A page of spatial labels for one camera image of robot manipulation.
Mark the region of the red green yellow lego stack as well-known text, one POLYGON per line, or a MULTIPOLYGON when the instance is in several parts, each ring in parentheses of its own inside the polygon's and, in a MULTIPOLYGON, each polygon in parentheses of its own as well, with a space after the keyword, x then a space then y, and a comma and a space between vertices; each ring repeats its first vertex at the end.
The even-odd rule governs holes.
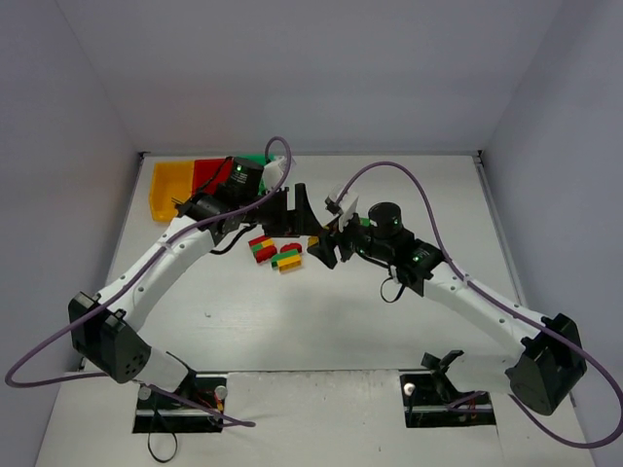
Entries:
POLYGON ((249 240, 248 246, 257 264, 263 264, 277 254, 274 240, 265 235, 249 240))

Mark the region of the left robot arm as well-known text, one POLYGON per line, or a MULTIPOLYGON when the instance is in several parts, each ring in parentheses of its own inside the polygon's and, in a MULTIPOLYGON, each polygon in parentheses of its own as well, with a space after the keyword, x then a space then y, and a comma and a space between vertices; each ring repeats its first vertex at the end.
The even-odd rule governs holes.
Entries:
POLYGON ((198 191, 177 204, 166 231, 134 265, 95 297, 80 293, 71 300, 73 347, 119 384, 137 381, 179 391, 191 370, 144 341, 141 327, 181 275, 240 225, 260 225, 277 237, 319 232, 304 185, 295 188, 294 209, 287 207, 285 181, 292 166, 291 157, 266 165, 235 158, 214 192, 198 191))

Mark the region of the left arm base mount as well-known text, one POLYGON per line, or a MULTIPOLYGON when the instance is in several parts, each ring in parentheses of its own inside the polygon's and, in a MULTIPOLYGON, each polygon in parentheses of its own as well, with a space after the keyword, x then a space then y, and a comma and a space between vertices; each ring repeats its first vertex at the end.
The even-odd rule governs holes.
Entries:
MULTIPOLYGON (((218 412, 224 411, 225 403, 214 390, 227 387, 223 376, 199 376, 196 389, 184 398, 218 412)), ((139 386, 133 419, 133 434, 220 434, 223 431, 221 418, 139 386)))

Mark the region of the red plastic bin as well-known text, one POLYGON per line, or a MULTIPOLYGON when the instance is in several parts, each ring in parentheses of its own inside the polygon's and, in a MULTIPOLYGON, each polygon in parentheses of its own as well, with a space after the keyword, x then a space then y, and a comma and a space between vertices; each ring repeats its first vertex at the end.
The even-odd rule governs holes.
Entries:
POLYGON ((232 158, 202 159, 194 163, 193 193, 213 194, 224 183, 232 168, 232 158))

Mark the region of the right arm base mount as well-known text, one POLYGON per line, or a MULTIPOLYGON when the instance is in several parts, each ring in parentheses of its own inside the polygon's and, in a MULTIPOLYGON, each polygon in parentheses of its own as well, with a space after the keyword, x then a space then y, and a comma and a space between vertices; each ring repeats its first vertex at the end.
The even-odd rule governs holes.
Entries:
POLYGON ((402 390, 405 426, 408 429, 468 428, 495 426, 495 412, 489 393, 477 394, 461 405, 450 409, 456 400, 467 393, 440 393, 433 375, 428 372, 406 373, 399 376, 402 390))

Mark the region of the green plastic bin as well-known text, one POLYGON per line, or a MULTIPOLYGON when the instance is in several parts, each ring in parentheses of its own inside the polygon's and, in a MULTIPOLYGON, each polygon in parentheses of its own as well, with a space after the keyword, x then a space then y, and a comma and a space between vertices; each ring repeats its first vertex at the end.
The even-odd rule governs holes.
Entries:
POLYGON ((264 195, 267 191, 262 182, 264 166, 278 157, 274 154, 268 156, 262 154, 241 155, 233 159, 233 166, 230 174, 237 183, 244 184, 245 187, 256 187, 258 195, 264 195))

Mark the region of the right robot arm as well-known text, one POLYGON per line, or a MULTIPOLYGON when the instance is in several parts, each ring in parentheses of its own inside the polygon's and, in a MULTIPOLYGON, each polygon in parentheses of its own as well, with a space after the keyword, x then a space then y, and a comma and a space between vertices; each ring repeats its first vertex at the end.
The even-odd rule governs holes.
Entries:
POLYGON ((587 371, 576 323, 559 313, 548 317, 513 304, 453 271, 442 251, 407 230, 400 207, 380 202, 362 221, 334 219, 310 240, 309 253, 327 268, 352 256, 387 270, 402 289, 441 304, 477 327, 504 349, 490 375, 494 387, 528 409, 552 414, 587 371))

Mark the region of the yellow plastic bin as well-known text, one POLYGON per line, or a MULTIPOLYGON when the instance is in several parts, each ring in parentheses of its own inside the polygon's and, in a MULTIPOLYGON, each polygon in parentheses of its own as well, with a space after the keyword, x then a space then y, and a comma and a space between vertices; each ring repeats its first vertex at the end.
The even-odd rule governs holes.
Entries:
POLYGON ((152 219, 168 223, 176 215, 175 204, 188 199, 193 191, 194 162, 157 162, 149 193, 152 219))

